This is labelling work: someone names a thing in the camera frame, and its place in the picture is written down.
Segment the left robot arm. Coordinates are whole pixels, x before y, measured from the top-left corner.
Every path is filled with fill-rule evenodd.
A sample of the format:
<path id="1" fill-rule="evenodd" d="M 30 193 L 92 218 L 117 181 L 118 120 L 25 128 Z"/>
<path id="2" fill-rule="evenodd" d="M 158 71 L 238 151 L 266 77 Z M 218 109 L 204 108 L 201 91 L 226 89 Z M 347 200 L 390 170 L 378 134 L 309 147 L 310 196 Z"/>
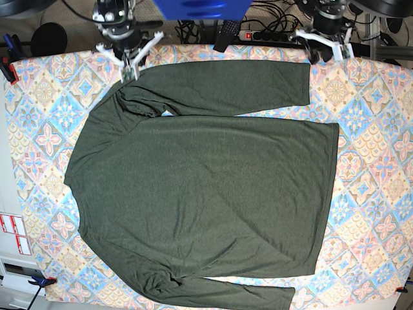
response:
<path id="1" fill-rule="evenodd" d="M 354 57 L 350 43 L 352 23 L 344 19 L 347 1 L 296 1 L 295 4 L 311 23 L 296 29 L 290 40 L 304 46 L 311 64 L 321 59 L 341 62 Z"/>

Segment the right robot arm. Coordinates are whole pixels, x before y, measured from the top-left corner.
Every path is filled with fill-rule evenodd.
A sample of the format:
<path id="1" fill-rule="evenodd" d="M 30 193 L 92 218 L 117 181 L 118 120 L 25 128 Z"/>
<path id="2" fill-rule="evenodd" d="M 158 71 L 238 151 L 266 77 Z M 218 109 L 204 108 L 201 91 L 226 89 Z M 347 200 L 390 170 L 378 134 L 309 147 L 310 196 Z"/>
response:
<path id="1" fill-rule="evenodd" d="M 150 49 L 164 37 L 160 31 L 149 34 L 163 22 L 137 21 L 135 6 L 135 1 L 97 1 L 92 12 L 92 21 L 106 39 L 96 45 L 96 50 L 118 67 L 121 82 L 139 78 L 139 66 L 145 64 Z"/>

